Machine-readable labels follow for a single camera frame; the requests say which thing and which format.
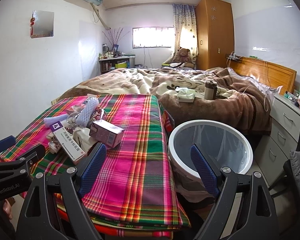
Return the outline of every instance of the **wardrobe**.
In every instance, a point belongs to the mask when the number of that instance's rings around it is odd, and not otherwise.
[[[197,69],[227,67],[226,54],[234,51],[231,4],[221,0],[201,0],[195,13],[199,53]]]

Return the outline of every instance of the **headboard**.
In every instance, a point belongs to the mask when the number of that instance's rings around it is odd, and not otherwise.
[[[238,75],[253,77],[267,86],[273,88],[283,86],[280,91],[281,95],[286,91],[293,93],[297,72],[291,68],[247,57],[243,57],[241,63],[232,60],[230,68]]]

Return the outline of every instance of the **brown blanket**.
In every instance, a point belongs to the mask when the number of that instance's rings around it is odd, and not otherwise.
[[[216,81],[218,95],[227,99],[203,99],[205,80]],[[176,87],[195,90],[194,102],[178,102]],[[207,119],[228,124],[243,134],[269,134],[271,131],[269,101],[264,101],[265,96],[251,82],[230,76],[223,68],[212,71],[117,69],[80,83],[60,99],[88,93],[155,95],[176,126],[190,120]]]

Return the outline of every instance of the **trash can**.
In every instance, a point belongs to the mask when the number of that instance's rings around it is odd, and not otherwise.
[[[171,133],[168,150],[176,191],[188,201],[199,202],[209,196],[190,157],[190,148],[194,143],[200,143],[221,167],[227,166],[236,173],[246,174],[252,165],[253,153],[249,142],[229,125],[209,120],[194,120],[179,125]]]

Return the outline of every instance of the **drawer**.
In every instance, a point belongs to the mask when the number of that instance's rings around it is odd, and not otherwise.
[[[274,99],[270,115],[282,125],[296,141],[299,140],[300,115],[276,98]]]
[[[289,159],[290,151],[295,151],[298,143],[275,119],[272,119],[270,136]]]
[[[288,160],[286,155],[270,136],[263,136],[254,154],[269,185],[283,172],[283,165]]]

